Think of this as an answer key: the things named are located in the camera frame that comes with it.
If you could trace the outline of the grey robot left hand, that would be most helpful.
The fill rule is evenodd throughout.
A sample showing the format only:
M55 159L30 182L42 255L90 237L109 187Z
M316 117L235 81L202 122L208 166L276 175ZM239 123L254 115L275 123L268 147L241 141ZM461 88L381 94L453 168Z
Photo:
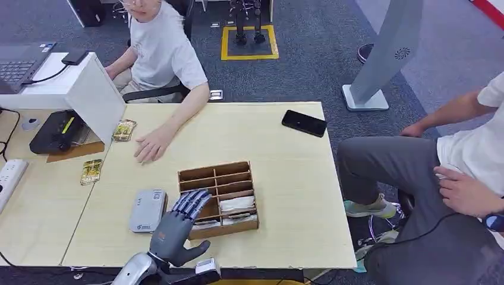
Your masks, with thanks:
M208 240L196 247L184 247L195 219L211 199L206 188L181 194L170 211L165 213L152 234L149 254L165 263L181 267L203 255L210 247Z

